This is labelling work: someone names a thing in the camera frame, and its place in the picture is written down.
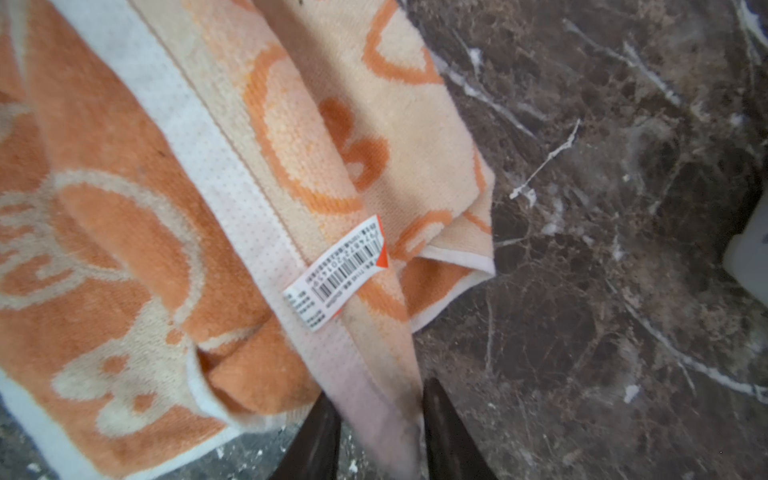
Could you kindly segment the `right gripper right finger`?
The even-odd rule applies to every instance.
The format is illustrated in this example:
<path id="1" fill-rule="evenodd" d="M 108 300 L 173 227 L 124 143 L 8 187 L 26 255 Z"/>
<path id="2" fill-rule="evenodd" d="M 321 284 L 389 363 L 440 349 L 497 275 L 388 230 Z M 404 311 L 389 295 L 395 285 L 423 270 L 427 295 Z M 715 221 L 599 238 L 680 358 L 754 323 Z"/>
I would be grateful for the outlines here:
<path id="1" fill-rule="evenodd" d="M 497 480 L 437 378 L 424 382 L 423 415 L 430 479 Z"/>

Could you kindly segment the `orange bunny towel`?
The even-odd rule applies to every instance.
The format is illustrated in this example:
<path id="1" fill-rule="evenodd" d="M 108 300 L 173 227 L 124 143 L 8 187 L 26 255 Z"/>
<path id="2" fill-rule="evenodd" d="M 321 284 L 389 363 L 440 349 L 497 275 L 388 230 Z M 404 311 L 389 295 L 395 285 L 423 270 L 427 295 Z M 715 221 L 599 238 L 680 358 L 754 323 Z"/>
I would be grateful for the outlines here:
<path id="1" fill-rule="evenodd" d="M 495 274 L 494 173 L 394 1 L 1 5 L 1 395 L 62 479 L 154 479 L 321 393 L 420 473 L 413 335 Z M 377 215 L 311 331 L 283 291 Z"/>

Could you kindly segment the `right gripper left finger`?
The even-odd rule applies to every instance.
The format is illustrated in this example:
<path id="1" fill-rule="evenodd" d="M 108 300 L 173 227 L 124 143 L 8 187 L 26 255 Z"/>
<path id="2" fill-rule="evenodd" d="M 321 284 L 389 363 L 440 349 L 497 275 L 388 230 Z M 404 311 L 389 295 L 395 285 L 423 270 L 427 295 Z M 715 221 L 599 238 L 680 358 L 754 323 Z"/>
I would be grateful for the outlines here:
<path id="1" fill-rule="evenodd" d="M 321 393 L 270 480 L 336 480 L 342 418 Z"/>

